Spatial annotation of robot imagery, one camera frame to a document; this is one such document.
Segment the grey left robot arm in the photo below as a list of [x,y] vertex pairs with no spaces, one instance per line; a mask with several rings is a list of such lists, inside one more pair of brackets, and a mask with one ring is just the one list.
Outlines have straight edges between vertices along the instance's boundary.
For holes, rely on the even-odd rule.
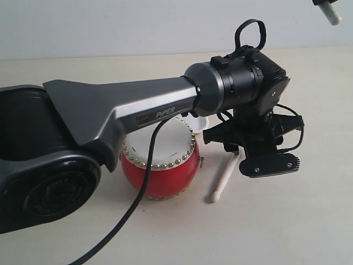
[[176,115],[234,115],[204,131],[228,152],[245,149],[247,167],[266,175],[298,163],[283,136],[303,130],[300,115],[275,114],[289,83],[260,51],[215,56],[180,77],[111,84],[56,79],[1,89],[1,233],[61,219],[80,208],[113,171],[127,134]]

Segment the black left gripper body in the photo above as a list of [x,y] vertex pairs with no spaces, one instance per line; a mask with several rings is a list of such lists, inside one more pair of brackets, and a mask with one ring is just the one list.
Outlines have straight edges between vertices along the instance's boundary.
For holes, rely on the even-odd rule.
[[246,158],[287,152],[277,148],[283,144],[286,133],[283,114],[270,111],[264,116],[248,116],[222,111],[217,113],[217,117],[221,123],[202,132],[205,144],[222,143],[225,151],[235,153],[242,147]]

